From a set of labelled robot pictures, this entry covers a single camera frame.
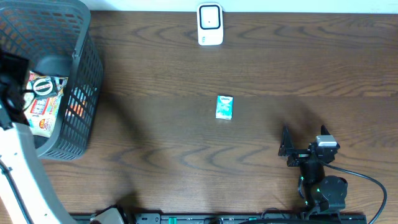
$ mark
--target plastic basket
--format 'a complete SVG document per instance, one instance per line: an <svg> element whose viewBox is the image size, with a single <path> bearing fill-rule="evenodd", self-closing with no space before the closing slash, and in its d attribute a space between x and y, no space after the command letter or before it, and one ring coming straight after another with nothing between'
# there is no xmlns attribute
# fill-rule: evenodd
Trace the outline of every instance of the plastic basket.
<svg viewBox="0 0 398 224"><path fill-rule="evenodd" d="M35 136L40 158L71 160L86 151L103 66L79 0L0 0L0 44L28 58L31 70L69 77L50 138Z"/></svg>

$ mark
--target teal packet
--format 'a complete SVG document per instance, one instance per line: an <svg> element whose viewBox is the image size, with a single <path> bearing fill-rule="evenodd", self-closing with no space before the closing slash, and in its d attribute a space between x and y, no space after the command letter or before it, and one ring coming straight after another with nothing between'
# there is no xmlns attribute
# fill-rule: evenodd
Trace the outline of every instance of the teal packet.
<svg viewBox="0 0 398 224"><path fill-rule="evenodd" d="M232 96L217 96L216 118L232 119Z"/></svg>

